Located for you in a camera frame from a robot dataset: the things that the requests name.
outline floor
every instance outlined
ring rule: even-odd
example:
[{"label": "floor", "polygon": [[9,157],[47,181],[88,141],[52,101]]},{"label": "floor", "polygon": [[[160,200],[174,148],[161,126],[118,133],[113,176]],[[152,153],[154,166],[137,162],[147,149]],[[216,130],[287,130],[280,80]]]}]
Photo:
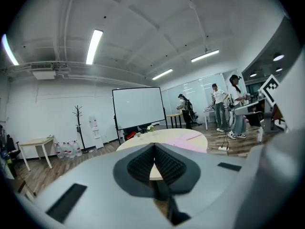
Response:
[{"label": "floor", "polygon": [[[247,138],[244,140],[232,140],[230,138],[226,138],[224,133],[216,131],[216,126],[214,123],[210,123],[208,128],[209,129],[206,130],[204,125],[193,127],[194,130],[205,135],[209,146],[207,152],[211,154],[246,157],[251,148],[259,144],[257,141],[258,127],[248,125],[246,131]],[[165,129],[165,126],[157,125],[156,130],[160,129]],[[274,134],[265,134],[263,143],[266,143],[273,136]],[[227,147],[227,145],[229,146],[228,152],[219,151],[217,149],[222,144],[224,144],[225,147]],[[31,172],[26,169],[23,160],[21,160],[16,164],[16,171],[18,176],[26,181],[28,187],[38,195],[50,183],[65,174],[67,171],[76,167],[81,162],[92,157],[115,152],[118,147],[119,142],[114,141],[106,144],[104,148],[100,148],[98,150],[93,149],[92,152],[84,154],[80,157],[76,156],[73,159],[58,159],[57,157],[52,157],[50,158],[50,162],[53,169],[49,168],[45,159],[28,161],[31,167]]]}]

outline whiteboard frame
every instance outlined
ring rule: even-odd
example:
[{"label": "whiteboard frame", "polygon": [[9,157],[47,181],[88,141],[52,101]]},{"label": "whiteboard frame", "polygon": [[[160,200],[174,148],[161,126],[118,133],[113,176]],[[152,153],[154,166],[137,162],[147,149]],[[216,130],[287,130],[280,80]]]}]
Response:
[{"label": "whiteboard frame", "polygon": [[164,105],[163,105],[163,99],[162,99],[162,94],[161,94],[161,89],[160,89],[160,87],[131,87],[131,88],[113,89],[113,90],[112,90],[112,101],[113,101],[113,108],[114,108],[115,128],[116,128],[117,131],[121,131],[121,130],[124,130],[124,129],[127,129],[127,128],[132,128],[132,127],[136,127],[136,126],[139,126],[139,125],[145,125],[145,124],[147,124],[147,123],[143,123],[143,124],[139,124],[139,125],[135,125],[135,126],[130,126],[130,127],[127,127],[127,128],[123,128],[123,129],[119,129],[118,126],[117,126],[117,120],[116,120],[116,112],[115,112],[113,91],[128,90],[128,89],[140,89],[140,88],[159,88],[159,92],[160,92],[160,96],[161,96],[161,102],[162,102],[162,108],[163,108],[163,113],[164,113],[164,119],[162,119],[162,120],[166,120],[166,115],[165,115],[165,111],[164,111]]}]

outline red object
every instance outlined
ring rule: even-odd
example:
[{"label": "red object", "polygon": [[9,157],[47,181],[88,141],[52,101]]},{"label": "red object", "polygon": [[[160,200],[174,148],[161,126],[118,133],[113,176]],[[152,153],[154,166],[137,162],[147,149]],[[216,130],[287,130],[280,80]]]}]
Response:
[{"label": "red object", "polygon": [[131,132],[128,136],[126,136],[126,139],[129,140],[130,138],[134,137],[137,133]]}]

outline air conditioning unit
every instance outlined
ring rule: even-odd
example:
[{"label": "air conditioning unit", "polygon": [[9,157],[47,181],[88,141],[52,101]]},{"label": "air conditioning unit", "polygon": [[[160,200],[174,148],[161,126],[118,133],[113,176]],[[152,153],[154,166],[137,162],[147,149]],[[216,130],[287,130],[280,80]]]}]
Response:
[{"label": "air conditioning unit", "polygon": [[52,71],[52,63],[32,63],[30,69],[33,71]]},{"label": "air conditioning unit", "polygon": [[56,72],[52,63],[33,63],[30,68],[37,80],[55,79]]}]

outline sneaker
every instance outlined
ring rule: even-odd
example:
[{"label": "sneaker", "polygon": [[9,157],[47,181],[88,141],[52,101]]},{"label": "sneaker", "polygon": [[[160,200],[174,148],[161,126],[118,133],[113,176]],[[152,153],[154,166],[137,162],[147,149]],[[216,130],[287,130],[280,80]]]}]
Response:
[{"label": "sneaker", "polygon": [[240,134],[240,135],[237,135],[236,137],[237,137],[237,138],[240,138],[240,139],[245,139],[245,138],[246,138],[246,135]]},{"label": "sneaker", "polygon": [[231,138],[231,139],[233,139],[233,140],[236,139],[236,136],[234,135],[234,132],[233,132],[233,131],[230,131],[230,132],[228,133],[228,137]]}]

